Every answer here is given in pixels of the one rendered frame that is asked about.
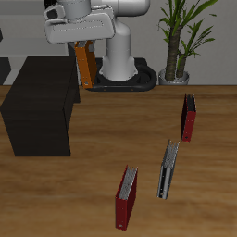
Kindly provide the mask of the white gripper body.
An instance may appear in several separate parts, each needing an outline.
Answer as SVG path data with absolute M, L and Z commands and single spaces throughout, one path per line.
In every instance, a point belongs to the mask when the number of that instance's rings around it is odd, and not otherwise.
M 45 33 L 50 44 L 112 38 L 115 34 L 112 19 L 107 13 L 90 14 L 76 23 L 65 19 L 48 20 Z

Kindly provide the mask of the orange book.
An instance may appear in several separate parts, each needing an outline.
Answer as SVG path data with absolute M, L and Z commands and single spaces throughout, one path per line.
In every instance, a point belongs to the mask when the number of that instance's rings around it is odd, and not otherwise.
M 94 80 L 97 72 L 95 55 L 94 52 L 89 52 L 88 41 L 85 41 L 86 44 L 84 47 L 76 47 L 77 43 L 75 43 L 74 46 L 81 75 L 81 85 L 84 89 L 91 89 L 94 86 Z

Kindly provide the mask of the red book with dark pages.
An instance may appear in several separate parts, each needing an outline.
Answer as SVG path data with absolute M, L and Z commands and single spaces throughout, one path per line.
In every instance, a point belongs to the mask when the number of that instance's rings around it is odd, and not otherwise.
M 193 125 L 196 116 L 196 104 L 193 94 L 184 96 L 182 114 L 181 114 L 181 140 L 190 142 L 193 134 Z

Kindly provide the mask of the grey and black book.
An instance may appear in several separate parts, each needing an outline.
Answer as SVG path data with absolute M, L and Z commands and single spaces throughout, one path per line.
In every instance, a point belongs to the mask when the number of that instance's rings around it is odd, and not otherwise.
M 162 199 L 168 198 L 168 191 L 172 181 L 173 172 L 176 164 L 179 143 L 168 141 L 166 152 L 160 168 L 160 177 L 157 189 L 157 197 Z

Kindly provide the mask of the red book with grey pages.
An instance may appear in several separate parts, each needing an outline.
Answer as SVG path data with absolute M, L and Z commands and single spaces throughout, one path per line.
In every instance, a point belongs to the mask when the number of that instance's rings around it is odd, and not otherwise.
M 125 231 L 136 199 L 137 168 L 126 166 L 115 197 L 116 228 Z

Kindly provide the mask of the dark brown desk caddy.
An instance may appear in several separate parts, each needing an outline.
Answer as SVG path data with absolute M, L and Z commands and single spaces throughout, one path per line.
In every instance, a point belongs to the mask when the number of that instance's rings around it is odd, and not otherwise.
M 69 156 L 69 122 L 80 102 L 76 59 L 29 56 L 0 107 L 16 156 Z

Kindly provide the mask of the pot plant in white pot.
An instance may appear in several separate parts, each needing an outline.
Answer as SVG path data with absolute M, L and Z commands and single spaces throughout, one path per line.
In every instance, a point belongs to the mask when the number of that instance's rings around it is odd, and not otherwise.
M 168 44 L 167 64 L 158 73 L 158 83 L 160 85 L 187 85 L 190 75 L 186 72 L 185 65 L 189 56 L 198 56 L 195 50 L 202 44 L 213 42 L 214 38 L 208 38 L 212 26 L 206 28 L 200 35 L 197 35 L 203 20 L 194 23 L 190 22 L 201 12 L 213 6 L 218 0 L 206 0 L 200 4 L 200 0 L 190 8 L 185 8 L 186 0 L 168 0 L 168 11 L 162 8 L 165 17 L 164 22 L 167 29 L 163 29 L 166 36 L 164 41 Z

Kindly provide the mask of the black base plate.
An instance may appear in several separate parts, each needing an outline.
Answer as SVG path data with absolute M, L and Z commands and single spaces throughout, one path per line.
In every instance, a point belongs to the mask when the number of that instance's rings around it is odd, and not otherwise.
M 157 83 L 156 73 L 147 66 L 142 57 L 134 58 L 138 73 L 128 81 L 110 81 L 99 72 L 96 72 L 94 85 L 89 88 L 91 92 L 145 92 L 152 90 Z

